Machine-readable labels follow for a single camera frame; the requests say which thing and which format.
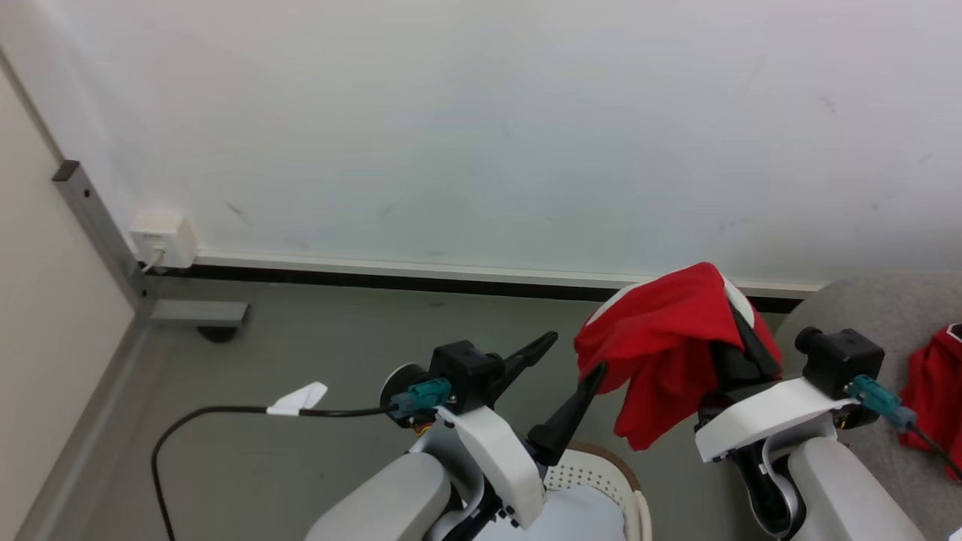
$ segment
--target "white tag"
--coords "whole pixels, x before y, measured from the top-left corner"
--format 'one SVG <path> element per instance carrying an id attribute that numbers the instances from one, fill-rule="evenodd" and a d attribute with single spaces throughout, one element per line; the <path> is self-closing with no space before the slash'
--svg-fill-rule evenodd
<path id="1" fill-rule="evenodd" d="M 327 393 L 327 386 L 314 382 L 307 387 L 298 389 L 274 402 L 267 409 L 267 415 L 290 415 L 296 417 L 300 410 L 311 409 Z"/>

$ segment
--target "metal frame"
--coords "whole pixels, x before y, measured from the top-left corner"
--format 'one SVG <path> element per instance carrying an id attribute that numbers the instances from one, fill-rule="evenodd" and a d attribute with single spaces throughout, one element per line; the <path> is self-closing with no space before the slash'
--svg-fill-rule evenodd
<path id="1" fill-rule="evenodd" d="M 246 302 L 161 298 L 158 284 L 163 278 L 148 280 L 144 275 L 80 162 L 64 160 L 51 180 L 139 319 L 150 324 L 198 327 L 243 325 L 250 308 Z"/>

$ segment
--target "wire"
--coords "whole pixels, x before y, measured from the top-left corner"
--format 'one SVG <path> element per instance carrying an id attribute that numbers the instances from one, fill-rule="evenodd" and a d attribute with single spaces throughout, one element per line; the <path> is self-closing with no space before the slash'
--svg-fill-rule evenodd
<path id="1" fill-rule="evenodd" d="M 949 468 L 955 473 L 955 478 L 957 481 L 962 481 L 962 468 L 959 468 L 959 465 L 956 464 L 954 460 L 952 460 L 952 457 L 949 456 L 946 450 L 942 449 L 942 446 L 935 443 L 935 440 L 930 438 L 928 434 L 923 432 L 922 429 L 916 426 L 915 423 L 909 423 L 906 425 L 906 427 L 909 430 L 915 432 L 917 436 L 922 438 L 928 444 L 928 446 L 932 449 L 932 452 L 934 452 L 940 458 L 946 461 L 946 464 L 948 464 Z"/>
<path id="2" fill-rule="evenodd" d="M 397 409 L 397 405 L 387 405 L 382 407 L 371 407 L 368 409 L 302 409 L 297 412 L 298 417 L 329 417 L 335 419 L 346 419 L 352 417 L 367 417 L 371 415 L 381 415 L 382 413 L 390 413 L 394 409 Z M 202 407 L 200 409 L 191 411 L 189 414 L 181 417 L 176 423 L 170 426 L 159 440 L 157 444 L 154 445 L 154 451 L 150 453 L 150 473 L 154 477 L 154 492 L 157 494 L 157 505 L 161 509 L 161 516 L 164 518 L 164 528 L 167 530 L 167 539 L 170 541 L 176 541 L 174 539 L 174 529 L 170 524 L 170 514 L 167 512 L 167 504 L 164 500 L 164 491 L 161 489 L 161 475 L 157 469 L 157 456 L 161 452 L 161 447 L 164 446 L 164 442 L 170 437 L 178 428 L 186 425 L 191 420 L 200 417 L 201 415 L 206 415 L 208 413 L 261 413 L 267 415 L 267 408 L 264 406 L 208 406 Z"/>
<path id="3" fill-rule="evenodd" d="M 143 269 L 141 269 L 141 270 L 142 270 L 144 273 L 147 273 L 147 271 L 150 271 L 151 269 L 153 269 L 154 267 L 156 267 L 157 264 L 160 263 L 162 259 L 164 259 L 164 255 L 165 255 L 166 253 L 167 253 L 166 251 L 164 251 L 164 250 L 162 250 L 162 249 L 159 249 L 159 248 L 156 249 L 156 250 L 154 250 L 154 259 L 152 259 L 152 260 L 150 261 L 150 263 L 148 263 L 148 264 L 147 264 Z"/>

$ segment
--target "metal bracket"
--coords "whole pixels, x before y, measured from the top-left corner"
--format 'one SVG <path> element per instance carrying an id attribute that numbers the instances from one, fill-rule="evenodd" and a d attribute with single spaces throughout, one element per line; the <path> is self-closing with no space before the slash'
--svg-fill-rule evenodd
<path id="1" fill-rule="evenodd" d="M 246 302 L 165 298 L 154 303 L 149 320 L 155 324 L 239 327 L 246 319 L 249 309 L 250 304 Z"/>

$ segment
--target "red fabric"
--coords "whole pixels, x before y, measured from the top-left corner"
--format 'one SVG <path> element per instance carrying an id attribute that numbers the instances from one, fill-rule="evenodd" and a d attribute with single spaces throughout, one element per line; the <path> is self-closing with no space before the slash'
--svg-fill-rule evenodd
<path id="1" fill-rule="evenodd" d="M 902 390 L 902 405 L 919 416 L 916 425 L 946 450 L 956 464 L 962 464 L 962 342 L 951 332 L 962 333 L 962 325 L 950 325 L 908 359 L 908 385 Z M 929 451 L 922 438 L 908 432 L 899 440 L 904 446 Z M 955 478 L 951 468 L 949 477 Z"/>
<path id="2" fill-rule="evenodd" d="M 757 313 L 755 332 L 780 362 Z M 574 349 L 582 378 L 599 363 L 608 364 L 599 393 L 631 381 L 615 433 L 640 451 L 695 413 L 701 396 L 718 386 L 711 341 L 744 350 L 722 275 L 714 265 L 699 263 L 628 292 L 586 323 Z"/>

